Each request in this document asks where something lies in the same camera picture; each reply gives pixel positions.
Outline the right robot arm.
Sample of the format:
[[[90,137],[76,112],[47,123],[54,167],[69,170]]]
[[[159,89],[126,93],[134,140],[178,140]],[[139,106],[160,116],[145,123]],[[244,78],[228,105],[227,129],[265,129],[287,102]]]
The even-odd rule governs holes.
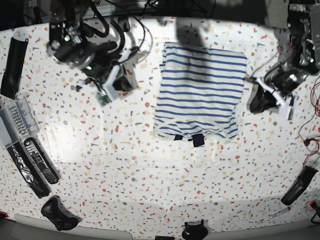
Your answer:
[[[75,91],[94,84],[101,106],[117,99],[118,93],[137,88],[127,77],[124,63],[139,47],[125,47],[128,19],[106,19],[92,0],[53,0],[50,3],[49,41],[46,52],[56,63],[78,69],[86,75]]]

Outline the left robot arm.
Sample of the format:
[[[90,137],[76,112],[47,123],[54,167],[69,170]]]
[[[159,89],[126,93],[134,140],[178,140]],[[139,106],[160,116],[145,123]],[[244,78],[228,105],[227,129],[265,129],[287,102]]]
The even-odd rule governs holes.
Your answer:
[[[179,77],[179,66],[190,72],[190,84],[195,81],[221,84],[222,89],[207,102],[205,109],[212,116],[222,117],[224,108],[239,109],[243,101],[243,86],[251,82],[256,90],[249,98],[249,111],[260,114],[271,111],[291,120],[296,102],[296,88],[308,75],[319,70],[320,52],[316,42],[316,27],[320,6],[317,3],[290,2],[287,24],[289,31],[277,30],[279,45],[289,41],[293,50],[276,54],[275,48],[265,45],[263,29],[254,26],[254,33],[241,22],[233,22],[227,29],[226,21],[179,17],[176,23],[178,44],[167,43],[163,50],[165,80]],[[278,62],[265,73],[255,76],[267,66],[262,56]]]

